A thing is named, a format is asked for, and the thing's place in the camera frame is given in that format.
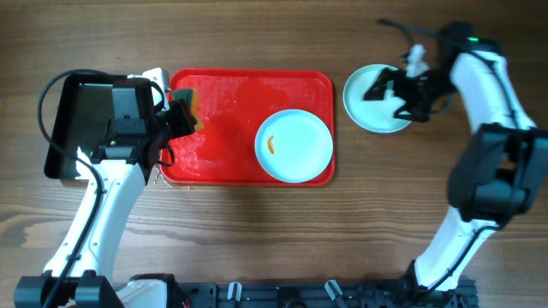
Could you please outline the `white plate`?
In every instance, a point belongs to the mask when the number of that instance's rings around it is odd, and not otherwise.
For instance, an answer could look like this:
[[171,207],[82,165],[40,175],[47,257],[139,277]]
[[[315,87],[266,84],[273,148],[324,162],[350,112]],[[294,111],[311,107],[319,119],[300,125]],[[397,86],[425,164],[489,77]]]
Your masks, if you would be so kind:
[[305,110],[281,110],[259,127],[254,151],[260,167],[281,182],[298,184],[319,176],[334,153],[331,131]]
[[394,117],[394,112],[404,105],[404,100],[395,96],[392,82],[386,90],[381,91],[380,99],[363,98],[384,68],[396,70],[386,64],[371,64],[357,69],[348,77],[342,92],[348,116],[358,126],[373,133],[395,133],[411,123]]

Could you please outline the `green and orange sponge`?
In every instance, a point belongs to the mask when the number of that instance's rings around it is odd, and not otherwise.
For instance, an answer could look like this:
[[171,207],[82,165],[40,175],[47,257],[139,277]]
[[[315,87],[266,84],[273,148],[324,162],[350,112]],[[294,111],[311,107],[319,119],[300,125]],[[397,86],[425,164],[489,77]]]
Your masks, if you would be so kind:
[[199,131],[204,127],[204,123],[200,118],[198,108],[200,105],[199,90],[196,88],[182,88],[173,90],[170,95],[174,101],[182,100],[186,104],[190,116],[190,120],[195,131]]

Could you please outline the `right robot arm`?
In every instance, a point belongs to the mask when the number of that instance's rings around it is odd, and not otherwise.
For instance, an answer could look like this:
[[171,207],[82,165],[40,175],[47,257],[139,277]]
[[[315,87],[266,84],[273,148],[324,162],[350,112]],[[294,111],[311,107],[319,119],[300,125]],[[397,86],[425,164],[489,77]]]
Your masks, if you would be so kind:
[[380,100],[392,90],[403,101],[394,118],[427,122],[439,98],[457,94],[472,134],[450,173],[446,217],[407,274],[410,294],[419,299],[455,289],[481,245],[531,208],[547,173],[547,132],[521,107],[501,45],[476,37],[472,24],[452,21],[434,32],[381,22],[409,42],[416,33],[436,39],[438,65],[428,68],[421,46],[411,44],[406,67],[382,69],[363,100]]

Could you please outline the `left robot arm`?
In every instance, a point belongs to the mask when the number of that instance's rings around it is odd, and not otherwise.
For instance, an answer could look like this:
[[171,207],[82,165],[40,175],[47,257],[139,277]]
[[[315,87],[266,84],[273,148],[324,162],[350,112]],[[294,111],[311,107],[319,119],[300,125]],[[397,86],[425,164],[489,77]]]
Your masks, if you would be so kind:
[[144,191],[159,152],[172,139],[200,126],[199,93],[174,90],[155,103],[160,86],[146,78],[117,80],[115,114],[91,158],[73,155],[88,169],[86,193],[72,225],[39,276],[23,276],[14,291],[18,307],[188,307],[190,300],[172,274],[132,277],[120,290],[110,282],[129,212]]

